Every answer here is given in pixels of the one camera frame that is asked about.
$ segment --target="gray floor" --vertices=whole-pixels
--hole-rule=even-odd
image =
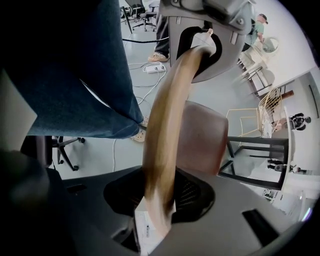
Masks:
[[[150,31],[145,32],[143,27],[133,31],[130,35],[129,28],[126,24],[121,24],[122,37],[132,40],[154,40],[156,33]],[[148,56],[153,53],[155,43],[139,44],[139,43],[123,43],[128,64],[144,63]],[[129,68],[136,68],[140,65],[130,65]],[[195,84],[190,92],[190,101],[197,102],[207,106],[219,113],[226,115],[229,109],[244,109],[256,108],[259,99],[252,94],[251,85],[247,81],[235,82],[242,73],[242,70],[235,66],[229,71],[216,76],[210,80]],[[147,74],[142,71],[142,68],[130,71],[132,84],[134,86],[149,86],[153,85],[158,80],[158,74]],[[150,89],[134,87],[134,94],[137,97],[143,97]],[[152,105],[158,88],[155,88],[152,93],[147,96],[146,100]],[[140,105],[144,115],[150,114],[148,103],[143,102]],[[235,113],[229,119],[229,135],[238,136],[241,134],[240,116],[248,116],[249,112],[238,114]],[[245,126],[245,131],[250,131],[255,128],[255,123],[248,121]],[[71,171],[64,164],[57,163],[57,156],[54,151],[53,161],[56,169],[60,172],[63,179],[72,179],[85,176],[93,176],[112,172],[113,169],[113,139],[103,138],[86,138],[84,144],[75,142],[68,145],[65,150],[74,165],[79,165],[78,171]],[[137,166],[142,164],[143,144],[132,141],[131,139],[118,139],[115,143],[115,170]]]

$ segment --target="black hole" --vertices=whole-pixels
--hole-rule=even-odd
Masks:
[[[70,193],[70,194],[73,194],[73,193],[77,193],[81,190],[85,190],[87,187],[83,184],[79,184],[79,185],[74,185],[74,186],[70,186],[70,187],[67,187],[66,190]]]
[[[279,236],[274,228],[256,209],[245,211],[242,215],[252,228],[262,246],[270,244]]]

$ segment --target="mirror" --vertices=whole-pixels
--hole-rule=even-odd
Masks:
[[[279,42],[273,38],[273,37],[268,37],[265,39],[265,42],[262,46],[262,49],[265,53],[273,53],[275,52],[279,47]]]

